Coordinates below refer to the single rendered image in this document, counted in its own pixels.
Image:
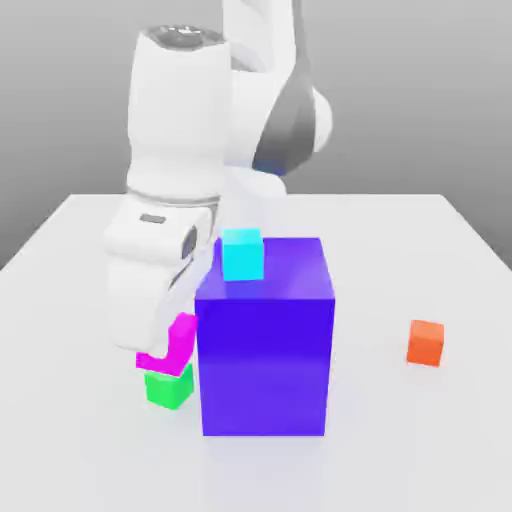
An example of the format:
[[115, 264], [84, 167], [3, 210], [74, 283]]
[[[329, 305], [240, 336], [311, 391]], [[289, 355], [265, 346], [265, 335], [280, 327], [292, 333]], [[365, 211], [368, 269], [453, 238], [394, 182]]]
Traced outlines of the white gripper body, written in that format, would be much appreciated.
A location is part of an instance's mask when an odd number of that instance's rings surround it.
[[197, 252], [181, 270], [114, 257], [108, 265], [108, 321], [113, 342], [134, 352], [162, 355], [168, 329], [194, 298], [212, 265], [212, 251]]

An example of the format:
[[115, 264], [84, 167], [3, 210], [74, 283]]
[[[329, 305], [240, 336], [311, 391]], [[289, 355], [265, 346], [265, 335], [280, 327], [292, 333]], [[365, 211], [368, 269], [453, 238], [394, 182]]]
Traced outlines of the large blue box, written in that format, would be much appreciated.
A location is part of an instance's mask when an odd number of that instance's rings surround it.
[[335, 293], [319, 239], [265, 239], [258, 281], [225, 281], [216, 248], [195, 311], [204, 435], [324, 434]]

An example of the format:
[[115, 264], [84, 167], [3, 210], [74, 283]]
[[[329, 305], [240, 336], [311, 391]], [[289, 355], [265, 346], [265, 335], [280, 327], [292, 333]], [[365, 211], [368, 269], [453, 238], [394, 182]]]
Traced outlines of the small cyan cube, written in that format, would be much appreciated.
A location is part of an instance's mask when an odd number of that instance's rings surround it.
[[264, 244], [259, 229], [224, 229], [221, 241], [225, 281], [256, 281], [264, 278]]

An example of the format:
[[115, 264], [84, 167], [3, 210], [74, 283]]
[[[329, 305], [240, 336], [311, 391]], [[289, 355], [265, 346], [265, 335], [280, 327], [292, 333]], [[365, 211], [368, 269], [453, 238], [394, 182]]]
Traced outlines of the small green cube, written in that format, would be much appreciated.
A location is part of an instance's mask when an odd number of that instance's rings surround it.
[[189, 363], [179, 377], [146, 371], [144, 382], [149, 402], [177, 410], [194, 392], [193, 365]]

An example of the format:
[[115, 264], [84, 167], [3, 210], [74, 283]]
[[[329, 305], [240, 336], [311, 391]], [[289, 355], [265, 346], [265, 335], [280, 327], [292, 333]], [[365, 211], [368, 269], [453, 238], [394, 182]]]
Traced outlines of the small orange cube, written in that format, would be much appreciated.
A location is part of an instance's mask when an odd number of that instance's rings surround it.
[[439, 367], [444, 347], [444, 325], [412, 320], [409, 332], [407, 361]]

